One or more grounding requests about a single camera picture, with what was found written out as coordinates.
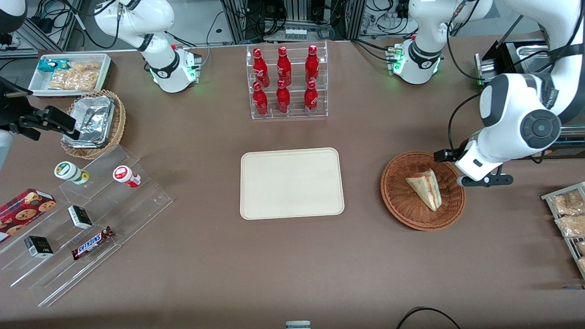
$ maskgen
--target acrylic display stand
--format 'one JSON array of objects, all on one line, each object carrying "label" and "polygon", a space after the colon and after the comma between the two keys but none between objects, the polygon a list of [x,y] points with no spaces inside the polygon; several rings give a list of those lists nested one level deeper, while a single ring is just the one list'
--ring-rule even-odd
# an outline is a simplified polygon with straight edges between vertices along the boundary
[{"label": "acrylic display stand", "polygon": [[[127,165],[141,176],[137,188],[113,180],[112,172],[119,165]],[[39,306],[53,304],[173,202],[140,167],[138,158],[121,146],[108,150],[84,170],[90,174],[85,184],[63,183],[52,192],[57,201],[52,210],[0,244],[2,274],[12,287],[29,288]],[[73,225],[67,211],[72,204],[87,210],[91,229]],[[71,251],[107,226],[115,235],[74,261]],[[29,235],[46,237],[54,255],[31,257],[23,241]]]},{"label": "acrylic display stand", "polygon": [[[309,53],[309,45],[317,46],[317,57],[319,57],[319,79],[316,81],[316,90],[319,94],[317,98],[317,111],[313,115],[305,113],[305,90],[307,89],[307,82],[305,81],[305,61]],[[291,94],[291,108],[288,114],[282,114],[278,110],[276,100],[276,91],[278,90],[278,71],[276,62],[278,61],[278,47],[285,46],[287,48],[288,58],[291,60],[292,67],[292,84],[288,86]],[[268,76],[270,78],[270,86],[264,89],[268,98],[268,116],[259,116],[254,107],[254,99],[252,94],[252,84],[256,81],[254,75],[254,56],[252,50],[259,48],[262,50],[262,57],[268,65]],[[286,118],[311,118],[319,116],[327,116],[328,109],[328,74],[327,74],[327,43],[326,42],[299,42],[299,43],[285,43],[285,44],[256,44],[248,46],[246,49],[246,71],[248,76],[248,92],[250,94],[250,109],[252,119],[286,119]]]},{"label": "acrylic display stand", "polygon": [[[554,196],[558,196],[573,190],[577,190],[579,191],[579,194],[581,194],[581,197],[583,198],[583,200],[585,200],[585,191],[583,190],[585,188],[585,182],[584,183],[579,183],[579,184],[575,184],[569,187],[566,187],[565,189],[562,190],[558,190],[556,192],[552,192],[549,194],[546,194],[544,196],[541,197],[541,199],[545,200],[547,205],[550,208],[550,211],[552,212],[552,215],[555,218],[555,222],[558,221],[558,219],[560,218],[560,215],[557,213],[556,208],[553,206],[552,204],[552,197]],[[585,255],[581,255],[581,253],[579,252],[579,250],[577,249],[576,244],[583,241],[585,238],[565,238],[563,237],[563,239],[565,239],[565,242],[567,243],[567,246],[569,247],[569,251],[571,252],[571,255],[573,256],[573,259],[575,260],[575,262],[577,262],[577,260]],[[579,268],[579,272],[581,272],[581,277],[583,279],[585,279],[585,272]]]}]

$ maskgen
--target table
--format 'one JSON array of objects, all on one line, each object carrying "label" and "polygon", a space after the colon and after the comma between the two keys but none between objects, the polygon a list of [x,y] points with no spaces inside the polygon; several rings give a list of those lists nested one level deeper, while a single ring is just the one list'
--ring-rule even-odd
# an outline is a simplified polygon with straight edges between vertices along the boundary
[{"label": "table", "polygon": [[[495,39],[453,38],[458,63],[472,72],[472,55]],[[243,46],[213,48],[201,83],[179,94],[152,82],[139,53],[109,55],[108,89],[128,112],[122,145],[176,201],[49,308],[0,282],[0,319],[10,321],[0,327],[283,328],[306,319],[315,329],[393,328],[415,306],[467,328],[585,323],[585,293],[560,289],[581,284],[579,272],[539,198],[585,181],[582,160],[507,163],[515,183],[467,189],[463,216],[444,231],[413,231],[382,202],[384,165],[401,152],[447,147],[449,115],[478,90],[448,53],[430,82],[409,85],[354,44],[329,42],[329,117],[299,122],[252,122]],[[453,139],[479,128],[474,100],[458,113]],[[61,160],[87,163],[66,156],[59,138],[16,139],[0,203],[27,187],[54,190]],[[321,147],[340,154],[341,215],[240,217],[244,153]],[[411,328],[451,328],[433,314],[412,318]]]}]

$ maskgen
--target red cookie box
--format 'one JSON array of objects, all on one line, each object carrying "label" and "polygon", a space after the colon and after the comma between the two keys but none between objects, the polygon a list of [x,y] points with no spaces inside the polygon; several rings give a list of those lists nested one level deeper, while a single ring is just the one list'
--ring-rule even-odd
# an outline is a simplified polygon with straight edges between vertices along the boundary
[{"label": "red cookie box", "polygon": [[0,207],[0,243],[16,234],[57,203],[52,195],[27,189]]}]

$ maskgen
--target coca-cola bottle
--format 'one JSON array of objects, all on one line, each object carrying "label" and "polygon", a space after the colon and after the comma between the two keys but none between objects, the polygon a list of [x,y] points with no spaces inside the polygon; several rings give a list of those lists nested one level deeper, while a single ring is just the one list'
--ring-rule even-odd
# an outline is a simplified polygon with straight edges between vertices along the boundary
[{"label": "coca-cola bottle", "polygon": [[280,113],[287,114],[291,108],[291,94],[288,92],[286,82],[283,79],[278,81],[276,99],[278,100],[278,110]]},{"label": "coca-cola bottle", "polygon": [[313,115],[317,112],[317,97],[319,94],[315,89],[315,80],[307,82],[307,90],[305,90],[305,113]]},{"label": "coca-cola bottle", "polygon": [[291,60],[287,56],[287,48],[285,46],[278,47],[278,78],[284,80],[286,86],[293,83],[293,73],[291,69]]},{"label": "coca-cola bottle", "polygon": [[260,82],[262,87],[268,88],[270,86],[270,78],[268,78],[268,65],[262,58],[262,51],[255,48],[252,53],[254,54],[254,75],[256,80]]},{"label": "coca-cola bottle", "polygon": [[319,58],[317,58],[317,46],[309,46],[309,56],[305,62],[305,81],[317,80],[319,77]]},{"label": "coca-cola bottle", "polygon": [[254,106],[256,107],[256,111],[260,116],[267,116],[268,98],[266,97],[266,93],[262,90],[262,86],[258,81],[254,81],[254,84],[252,86],[254,88],[252,98],[254,98]]}]

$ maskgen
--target wicker basket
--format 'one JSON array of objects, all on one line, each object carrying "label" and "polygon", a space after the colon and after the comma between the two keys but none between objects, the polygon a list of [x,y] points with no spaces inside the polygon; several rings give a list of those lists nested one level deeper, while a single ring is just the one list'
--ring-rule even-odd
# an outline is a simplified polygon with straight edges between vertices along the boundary
[{"label": "wicker basket", "polygon": [[[443,204],[432,211],[407,183],[406,177],[432,169],[437,177]],[[432,154],[406,152],[388,162],[382,172],[380,189],[392,215],[421,231],[444,229],[461,217],[465,190],[457,184],[458,174],[448,163],[436,163]]]},{"label": "wicker basket", "polygon": [[[122,135],[124,134],[124,124],[126,124],[126,110],[124,109],[124,104],[122,104],[120,98],[118,98],[116,94],[108,90],[92,92],[90,94],[83,95],[81,98],[98,96],[108,96],[111,97],[116,102],[116,108],[114,109],[114,117],[112,118],[112,128],[110,129],[110,134],[108,138],[109,142],[106,146],[100,149],[74,149],[65,145],[63,141],[61,141],[61,147],[65,150],[65,152],[67,152],[67,154],[71,156],[81,157],[86,160],[93,160],[96,157],[100,156],[102,153],[106,152],[106,150],[108,150],[109,148],[116,146],[122,139]],[[67,111],[67,114],[71,114],[74,104],[75,102],[71,104],[69,110]]]}]

